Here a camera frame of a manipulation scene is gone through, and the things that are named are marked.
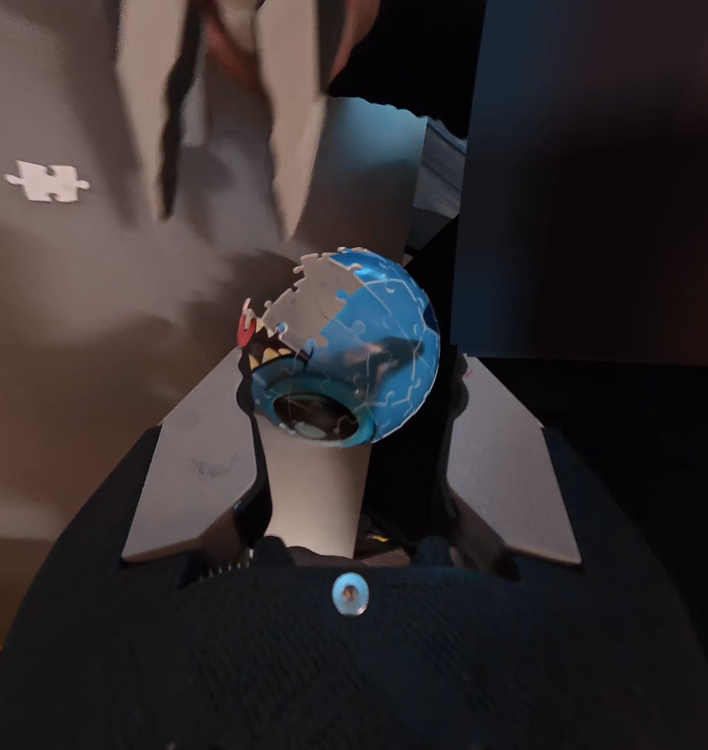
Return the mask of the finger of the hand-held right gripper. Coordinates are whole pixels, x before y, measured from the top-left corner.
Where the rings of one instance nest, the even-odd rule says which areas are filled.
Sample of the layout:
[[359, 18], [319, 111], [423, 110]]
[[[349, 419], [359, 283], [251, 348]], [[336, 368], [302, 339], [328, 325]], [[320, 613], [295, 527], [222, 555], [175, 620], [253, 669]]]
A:
[[205, 144], [205, 51], [197, 2], [118, 3], [115, 70], [154, 220], [172, 216], [183, 148]]
[[271, 106], [273, 188], [280, 227], [291, 239], [305, 210], [327, 117], [330, 14], [317, 1], [267, 1], [255, 39]]

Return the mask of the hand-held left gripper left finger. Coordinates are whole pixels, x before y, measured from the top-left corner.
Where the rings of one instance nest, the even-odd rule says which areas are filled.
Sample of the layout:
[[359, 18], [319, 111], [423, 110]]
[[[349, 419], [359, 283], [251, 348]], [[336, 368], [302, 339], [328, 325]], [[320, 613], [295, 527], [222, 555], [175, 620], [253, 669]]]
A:
[[268, 475], [242, 360], [231, 351], [162, 421], [125, 562], [197, 552], [227, 564], [264, 533]]

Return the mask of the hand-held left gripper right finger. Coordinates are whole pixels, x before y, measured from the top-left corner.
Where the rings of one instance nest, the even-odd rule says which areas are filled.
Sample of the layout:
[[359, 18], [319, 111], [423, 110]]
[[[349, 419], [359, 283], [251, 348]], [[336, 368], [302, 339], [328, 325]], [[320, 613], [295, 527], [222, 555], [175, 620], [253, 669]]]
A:
[[582, 565], [542, 423], [468, 355], [456, 358], [439, 472], [465, 565], [500, 568], [512, 556]]

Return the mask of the blue puzzle ball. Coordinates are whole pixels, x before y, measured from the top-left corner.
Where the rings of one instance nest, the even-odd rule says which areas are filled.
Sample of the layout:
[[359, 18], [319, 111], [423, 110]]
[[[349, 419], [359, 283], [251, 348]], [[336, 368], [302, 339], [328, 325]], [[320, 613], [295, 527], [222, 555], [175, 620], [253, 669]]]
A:
[[366, 248], [303, 256], [294, 273], [293, 286], [254, 311], [262, 322], [241, 349], [255, 414], [318, 445], [383, 440], [435, 384], [441, 338], [429, 296]]

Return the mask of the person's right forearm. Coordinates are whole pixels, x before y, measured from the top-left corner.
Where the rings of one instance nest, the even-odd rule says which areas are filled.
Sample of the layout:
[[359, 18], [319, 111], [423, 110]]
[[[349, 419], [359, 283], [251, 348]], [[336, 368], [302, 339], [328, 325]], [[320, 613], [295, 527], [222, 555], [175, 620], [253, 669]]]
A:
[[440, 121], [467, 139], [487, 3], [348, 1], [328, 93]]

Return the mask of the person's right hand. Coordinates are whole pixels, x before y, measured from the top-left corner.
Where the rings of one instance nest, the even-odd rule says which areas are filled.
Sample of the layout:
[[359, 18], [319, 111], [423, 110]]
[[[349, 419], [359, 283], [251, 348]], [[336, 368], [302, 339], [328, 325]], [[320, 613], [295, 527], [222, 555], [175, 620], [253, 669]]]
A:
[[255, 56], [230, 35], [214, 1], [202, 2], [202, 31], [207, 55], [218, 69], [242, 89], [260, 94], [262, 81]]

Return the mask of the grey fabric chair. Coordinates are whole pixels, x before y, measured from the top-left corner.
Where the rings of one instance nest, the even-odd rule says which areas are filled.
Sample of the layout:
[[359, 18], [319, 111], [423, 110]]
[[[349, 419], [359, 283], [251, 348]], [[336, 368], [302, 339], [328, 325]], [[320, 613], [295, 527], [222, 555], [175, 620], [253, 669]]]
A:
[[421, 250], [459, 213], [468, 141], [428, 119], [406, 245]]

